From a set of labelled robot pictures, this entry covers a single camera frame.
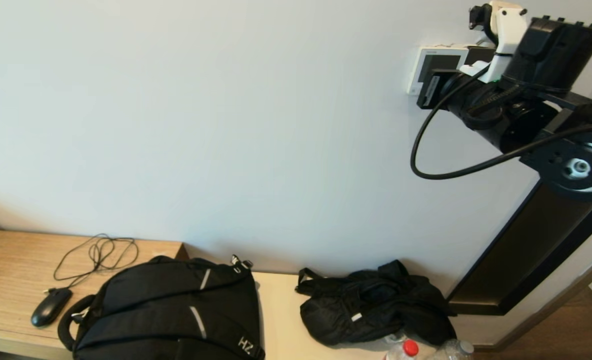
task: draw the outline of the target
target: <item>red bottle cap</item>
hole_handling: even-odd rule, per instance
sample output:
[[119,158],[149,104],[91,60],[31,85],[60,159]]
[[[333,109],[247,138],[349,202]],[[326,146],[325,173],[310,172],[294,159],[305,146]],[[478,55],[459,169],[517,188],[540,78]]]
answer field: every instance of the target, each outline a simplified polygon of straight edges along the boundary
[[403,342],[403,351],[407,356],[418,355],[418,344],[414,340],[405,340]]

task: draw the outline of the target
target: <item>backpack handle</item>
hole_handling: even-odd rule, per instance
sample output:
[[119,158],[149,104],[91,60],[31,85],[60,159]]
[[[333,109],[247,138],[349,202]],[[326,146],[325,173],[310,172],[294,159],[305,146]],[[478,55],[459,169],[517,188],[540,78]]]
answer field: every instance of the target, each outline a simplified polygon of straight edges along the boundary
[[81,313],[90,307],[95,298],[95,294],[83,297],[72,305],[60,318],[58,322],[58,339],[68,351],[72,351],[74,348],[74,338],[72,337],[72,333],[70,333],[70,325],[74,321],[74,314]]
[[307,280],[307,278],[311,279],[322,279],[323,276],[311,271],[310,268],[302,268],[298,271],[298,285],[300,285],[303,281]]

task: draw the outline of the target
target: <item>hz logo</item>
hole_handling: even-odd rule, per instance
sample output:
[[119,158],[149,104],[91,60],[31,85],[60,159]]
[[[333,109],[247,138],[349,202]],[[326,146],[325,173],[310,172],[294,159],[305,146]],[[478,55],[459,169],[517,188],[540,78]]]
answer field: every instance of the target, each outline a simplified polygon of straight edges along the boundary
[[249,340],[245,340],[245,336],[240,338],[238,346],[241,347],[243,351],[247,353],[247,355],[251,355],[252,349],[254,349],[254,344],[252,344]]

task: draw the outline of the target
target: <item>bottle cap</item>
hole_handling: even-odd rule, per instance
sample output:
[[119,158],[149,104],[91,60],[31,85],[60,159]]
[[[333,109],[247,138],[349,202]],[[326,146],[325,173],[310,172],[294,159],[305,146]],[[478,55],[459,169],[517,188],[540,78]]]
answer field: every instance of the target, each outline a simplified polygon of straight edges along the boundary
[[468,341],[460,341],[460,350],[463,351],[463,353],[466,354],[473,354],[474,353],[474,345],[472,345],[471,342]]
[[414,340],[405,340],[403,342],[403,351],[407,356],[416,356],[418,354],[418,344]]

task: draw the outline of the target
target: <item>bolt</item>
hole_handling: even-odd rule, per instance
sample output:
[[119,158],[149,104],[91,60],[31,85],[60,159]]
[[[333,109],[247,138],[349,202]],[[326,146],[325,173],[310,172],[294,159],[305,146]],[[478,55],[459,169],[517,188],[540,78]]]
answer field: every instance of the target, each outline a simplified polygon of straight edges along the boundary
[[578,161],[577,163],[574,164],[574,170],[578,171],[578,173],[586,172],[587,168],[588,168],[587,162],[584,162],[584,161]]

